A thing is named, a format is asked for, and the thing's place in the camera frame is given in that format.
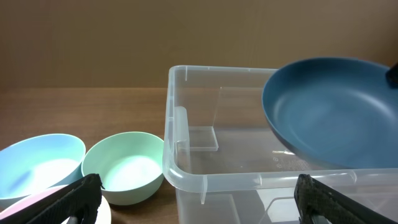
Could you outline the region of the dark blue plate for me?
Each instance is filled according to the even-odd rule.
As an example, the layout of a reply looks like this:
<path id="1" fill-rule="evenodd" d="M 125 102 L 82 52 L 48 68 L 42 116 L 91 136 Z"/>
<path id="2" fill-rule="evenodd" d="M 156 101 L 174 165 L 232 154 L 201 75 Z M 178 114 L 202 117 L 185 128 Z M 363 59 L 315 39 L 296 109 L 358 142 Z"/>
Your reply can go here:
<path id="1" fill-rule="evenodd" d="M 332 169 L 397 167 L 397 83 L 389 67 L 353 58 L 309 58 L 278 69 L 262 92 L 278 140 Z"/>

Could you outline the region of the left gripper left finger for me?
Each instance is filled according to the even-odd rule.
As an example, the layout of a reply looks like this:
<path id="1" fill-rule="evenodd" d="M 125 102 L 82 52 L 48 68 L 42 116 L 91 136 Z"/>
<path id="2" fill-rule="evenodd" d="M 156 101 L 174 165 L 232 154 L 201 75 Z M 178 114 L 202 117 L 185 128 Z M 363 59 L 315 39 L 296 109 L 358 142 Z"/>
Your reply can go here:
<path id="1" fill-rule="evenodd" d="M 18 212 L 1 219 L 3 224 L 95 224 L 102 201 L 102 182 L 89 174 Z"/>

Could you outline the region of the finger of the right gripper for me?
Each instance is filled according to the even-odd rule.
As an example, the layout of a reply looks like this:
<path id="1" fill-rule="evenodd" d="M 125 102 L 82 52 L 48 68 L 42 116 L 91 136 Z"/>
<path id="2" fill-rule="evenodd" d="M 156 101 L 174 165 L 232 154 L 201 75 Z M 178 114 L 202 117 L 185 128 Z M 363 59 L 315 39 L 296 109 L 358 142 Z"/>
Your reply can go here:
<path id="1" fill-rule="evenodd" d="M 386 80 L 391 88 L 398 87 L 398 63 L 386 72 Z"/>

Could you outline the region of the clear plastic storage container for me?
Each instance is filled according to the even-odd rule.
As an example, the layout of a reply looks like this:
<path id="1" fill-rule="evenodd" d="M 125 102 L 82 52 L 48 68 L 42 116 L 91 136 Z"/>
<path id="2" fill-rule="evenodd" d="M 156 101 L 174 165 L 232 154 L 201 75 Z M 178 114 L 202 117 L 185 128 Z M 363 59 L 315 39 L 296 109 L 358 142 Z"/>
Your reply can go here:
<path id="1" fill-rule="evenodd" d="M 297 223 L 300 174 L 397 220 L 397 170 L 328 170 L 272 133 L 262 89 L 273 70 L 178 65 L 169 70 L 163 173 L 180 223 Z"/>

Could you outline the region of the mint green bowl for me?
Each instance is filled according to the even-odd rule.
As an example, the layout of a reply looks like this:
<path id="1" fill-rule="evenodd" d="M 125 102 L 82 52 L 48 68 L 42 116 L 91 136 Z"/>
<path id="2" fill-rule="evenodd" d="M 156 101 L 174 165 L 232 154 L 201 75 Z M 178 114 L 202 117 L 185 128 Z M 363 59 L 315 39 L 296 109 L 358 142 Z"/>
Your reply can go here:
<path id="1" fill-rule="evenodd" d="M 82 175 L 98 174 L 102 194 L 113 205 L 133 205 L 151 197 L 161 186 L 164 140 L 131 131 L 97 142 L 81 163 Z"/>

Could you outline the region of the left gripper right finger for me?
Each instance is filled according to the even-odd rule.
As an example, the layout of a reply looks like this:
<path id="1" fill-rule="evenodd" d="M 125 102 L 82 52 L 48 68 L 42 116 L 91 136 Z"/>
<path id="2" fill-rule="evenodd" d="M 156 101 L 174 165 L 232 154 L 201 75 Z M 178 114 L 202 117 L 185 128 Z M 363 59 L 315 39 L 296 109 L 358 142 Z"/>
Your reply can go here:
<path id="1" fill-rule="evenodd" d="M 300 224 L 397 224 L 308 174 L 298 176 L 294 199 Z"/>

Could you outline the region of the light blue bowl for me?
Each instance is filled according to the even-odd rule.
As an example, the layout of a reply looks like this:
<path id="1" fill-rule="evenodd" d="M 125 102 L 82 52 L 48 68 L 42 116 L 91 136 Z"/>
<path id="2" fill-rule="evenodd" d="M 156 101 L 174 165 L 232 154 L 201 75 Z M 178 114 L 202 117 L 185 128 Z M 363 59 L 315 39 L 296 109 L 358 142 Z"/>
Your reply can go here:
<path id="1" fill-rule="evenodd" d="M 44 134 L 1 150 L 1 208 L 82 178 L 85 143 L 70 134 Z"/>

